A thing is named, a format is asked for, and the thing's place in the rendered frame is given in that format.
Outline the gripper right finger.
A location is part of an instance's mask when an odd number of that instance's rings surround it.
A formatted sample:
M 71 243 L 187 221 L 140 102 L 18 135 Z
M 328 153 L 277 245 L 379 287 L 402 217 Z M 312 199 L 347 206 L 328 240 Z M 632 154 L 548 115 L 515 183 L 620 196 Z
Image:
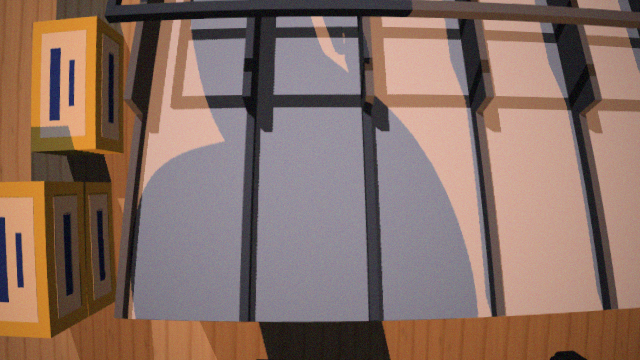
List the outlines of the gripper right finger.
M 550 360 L 587 360 L 575 351 L 556 352 Z

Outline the yellow butter carton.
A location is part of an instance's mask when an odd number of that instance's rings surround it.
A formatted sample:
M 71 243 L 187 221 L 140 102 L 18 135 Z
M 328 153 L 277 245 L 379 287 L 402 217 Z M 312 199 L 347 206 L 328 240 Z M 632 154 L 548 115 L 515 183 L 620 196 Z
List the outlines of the yellow butter carton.
M 31 152 L 123 154 L 123 64 L 97 16 L 33 22 Z
M 0 182 L 0 336 L 88 317 L 83 182 Z
M 88 317 L 115 302 L 112 182 L 83 182 Z

